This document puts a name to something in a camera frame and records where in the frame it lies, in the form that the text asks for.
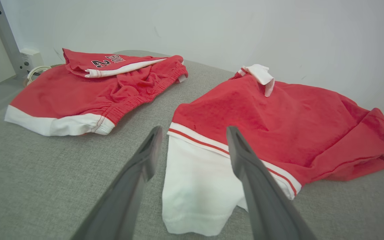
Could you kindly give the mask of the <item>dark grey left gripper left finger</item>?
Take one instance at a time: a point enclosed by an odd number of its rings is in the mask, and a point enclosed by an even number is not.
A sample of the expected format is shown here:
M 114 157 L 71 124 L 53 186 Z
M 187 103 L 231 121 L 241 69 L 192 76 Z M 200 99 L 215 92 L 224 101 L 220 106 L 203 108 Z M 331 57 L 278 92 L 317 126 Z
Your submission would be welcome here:
M 131 240 L 145 184 L 155 175 L 162 127 L 154 127 L 81 223 L 73 240 Z

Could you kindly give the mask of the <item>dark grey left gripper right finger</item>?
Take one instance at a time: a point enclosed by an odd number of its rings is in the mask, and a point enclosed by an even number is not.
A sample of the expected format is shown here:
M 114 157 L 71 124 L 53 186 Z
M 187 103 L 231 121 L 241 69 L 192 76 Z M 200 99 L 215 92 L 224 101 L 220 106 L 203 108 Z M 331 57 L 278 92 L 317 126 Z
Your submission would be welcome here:
M 242 182 L 255 240 L 315 240 L 316 236 L 237 127 L 227 128 L 233 172 Z

